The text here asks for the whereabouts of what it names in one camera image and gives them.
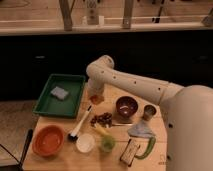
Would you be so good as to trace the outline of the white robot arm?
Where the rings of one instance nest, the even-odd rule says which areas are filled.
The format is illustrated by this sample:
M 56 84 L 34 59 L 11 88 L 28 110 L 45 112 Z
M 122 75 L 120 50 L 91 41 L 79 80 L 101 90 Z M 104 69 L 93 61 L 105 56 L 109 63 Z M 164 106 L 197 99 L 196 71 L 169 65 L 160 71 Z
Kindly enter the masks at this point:
M 86 73 L 94 102 L 110 84 L 160 108 L 167 130 L 166 171 L 213 171 L 213 88 L 116 71 L 108 55 L 91 62 Z

